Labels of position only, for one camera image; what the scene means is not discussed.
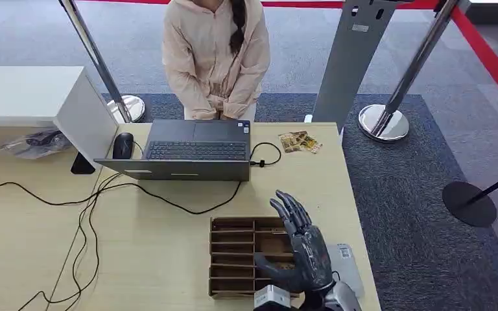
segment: laptop keyboard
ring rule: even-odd
[[[245,160],[246,143],[151,141],[147,159]]]

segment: black stanchion base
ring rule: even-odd
[[[480,192],[480,188],[470,183],[454,181],[444,187],[442,199],[447,210],[460,221],[474,227],[489,227],[497,218],[497,208],[490,197],[485,196],[471,205],[464,205]]]

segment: plastic bag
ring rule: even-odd
[[[12,154],[22,159],[39,159],[64,151],[72,144],[57,128],[45,128],[43,131],[22,135],[0,146],[0,152]]]

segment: laptop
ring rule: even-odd
[[[155,120],[142,159],[95,159],[134,179],[248,181],[250,122]]]

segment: braided hair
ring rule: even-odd
[[[237,54],[243,44],[243,26],[245,26],[245,0],[230,0],[232,7],[233,22],[237,30],[230,37],[230,51]]]

